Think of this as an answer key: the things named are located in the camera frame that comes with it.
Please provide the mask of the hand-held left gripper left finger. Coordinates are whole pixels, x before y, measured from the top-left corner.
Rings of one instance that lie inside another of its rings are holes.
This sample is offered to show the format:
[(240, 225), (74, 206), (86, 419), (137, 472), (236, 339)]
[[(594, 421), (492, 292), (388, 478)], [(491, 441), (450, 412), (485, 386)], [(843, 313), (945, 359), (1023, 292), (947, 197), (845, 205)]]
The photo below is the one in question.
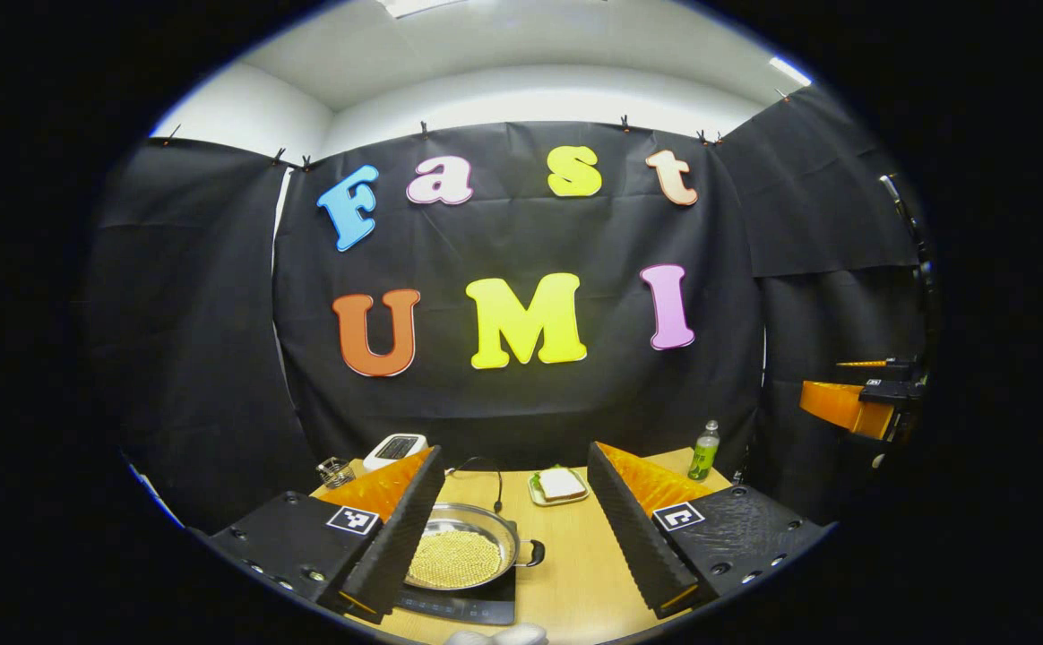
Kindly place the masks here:
[(433, 446), (324, 494), (285, 491), (203, 543), (284, 595), (381, 624), (443, 484)]

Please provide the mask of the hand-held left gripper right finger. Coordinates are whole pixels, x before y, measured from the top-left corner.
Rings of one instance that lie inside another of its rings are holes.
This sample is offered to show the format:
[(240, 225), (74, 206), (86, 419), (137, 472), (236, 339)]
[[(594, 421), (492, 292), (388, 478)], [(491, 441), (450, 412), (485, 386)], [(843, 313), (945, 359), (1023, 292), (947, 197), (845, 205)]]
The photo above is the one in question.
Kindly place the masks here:
[(713, 491), (604, 443), (590, 445), (587, 477), (660, 619), (743, 595), (832, 533), (754, 487)]

